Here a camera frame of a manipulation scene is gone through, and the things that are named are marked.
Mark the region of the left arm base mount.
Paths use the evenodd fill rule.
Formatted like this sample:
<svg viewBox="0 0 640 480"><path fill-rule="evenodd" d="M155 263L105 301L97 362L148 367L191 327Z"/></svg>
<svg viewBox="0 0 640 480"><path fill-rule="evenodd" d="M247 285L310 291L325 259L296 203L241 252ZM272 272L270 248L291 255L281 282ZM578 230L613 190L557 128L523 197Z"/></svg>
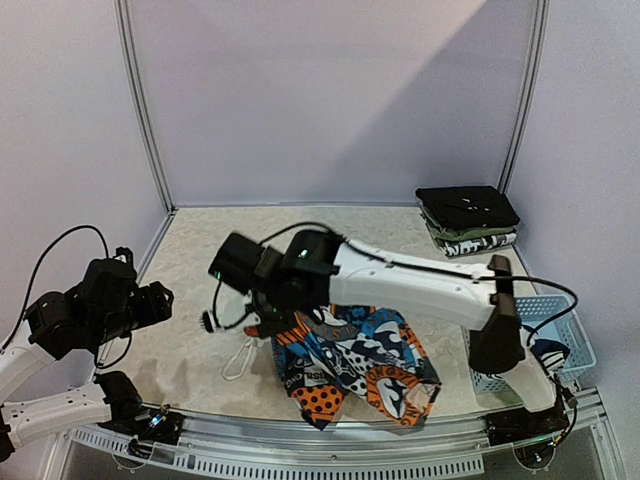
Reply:
<svg viewBox="0 0 640 480"><path fill-rule="evenodd" d="M98 423L100 428L129 437L141 442L156 442L177 445L183 431L186 417L173 410L169 404L157 408L140 405L136 412L131 411L124 418Z"/></svg>

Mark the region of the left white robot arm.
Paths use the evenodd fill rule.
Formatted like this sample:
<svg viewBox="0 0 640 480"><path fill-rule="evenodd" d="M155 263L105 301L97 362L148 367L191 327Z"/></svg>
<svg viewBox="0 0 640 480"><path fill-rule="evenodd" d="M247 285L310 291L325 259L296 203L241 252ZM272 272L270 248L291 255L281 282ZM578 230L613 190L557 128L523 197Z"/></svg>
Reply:
<svg viewBox="0 0 640 480"><path fill-rule="evenodd" d="M172 316L174 295L160 282L141 286L129 249L92 260L79 284L43 294L26 308L1 349L1 458L42 437L90 424L136 440L164 441L179 428L166 409L149 410L129 377L110 367L66 392L31 401L10 396L30 377L73 351L97 355L114 339Z"/></svg>

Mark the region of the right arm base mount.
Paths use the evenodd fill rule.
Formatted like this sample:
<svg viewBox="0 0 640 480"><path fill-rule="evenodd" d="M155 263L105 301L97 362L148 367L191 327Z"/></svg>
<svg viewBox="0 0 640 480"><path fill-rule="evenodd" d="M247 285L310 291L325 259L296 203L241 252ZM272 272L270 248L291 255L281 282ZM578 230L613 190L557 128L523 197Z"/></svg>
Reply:
<svg viewBox="0 0 640 480"><path fill-rule="evenodd" d="M484 416L484 424L491 446L544 438L569 426L562 406L531 413L525 408L505 410Z"/></svg>

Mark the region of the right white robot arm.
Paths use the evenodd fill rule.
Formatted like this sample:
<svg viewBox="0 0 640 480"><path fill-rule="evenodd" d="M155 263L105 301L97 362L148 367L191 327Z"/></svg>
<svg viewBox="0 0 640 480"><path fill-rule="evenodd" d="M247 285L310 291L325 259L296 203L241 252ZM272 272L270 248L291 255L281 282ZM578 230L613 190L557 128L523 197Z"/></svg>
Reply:
<svg viewBox="0 0 640 480"><path fill-rule="evenodd" d="M432 316L470 333L468 361L496 374L519 396L517 427L537 436L552 424L560 389L521 332L510 261L450 264L385 251L331 229L297 232L285 251L234 231L208 270L241 296L242 320L256 321L260 337L290 332L296 315L313 323L332 304L374 306Z"/></svg>

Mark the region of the black garment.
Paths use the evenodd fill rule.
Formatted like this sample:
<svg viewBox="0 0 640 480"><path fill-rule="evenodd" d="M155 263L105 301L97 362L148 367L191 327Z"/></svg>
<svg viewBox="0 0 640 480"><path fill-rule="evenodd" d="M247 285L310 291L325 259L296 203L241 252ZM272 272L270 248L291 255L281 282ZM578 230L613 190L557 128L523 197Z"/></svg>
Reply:
<svg viewBox="0 0 640 480"><path fill-rule="evenodd" d="M520 222L508 198L491 186L418 188L415 194L443 227L506 228Z"/></svg>

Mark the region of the blue orange patterned cloth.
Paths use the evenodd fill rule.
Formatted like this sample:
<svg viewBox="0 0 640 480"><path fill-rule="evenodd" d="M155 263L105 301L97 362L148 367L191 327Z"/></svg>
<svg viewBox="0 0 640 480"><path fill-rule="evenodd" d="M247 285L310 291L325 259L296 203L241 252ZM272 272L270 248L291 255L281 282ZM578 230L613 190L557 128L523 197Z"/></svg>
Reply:
<svg viewBox="0 0 640 480"><path fill-rule="evenodd" d="M403 427L423 425L442 383L403 316L331 305L319 318L298 313L294 328L271 338L278 376L302 418L324 430L351 395Z"/></svg>

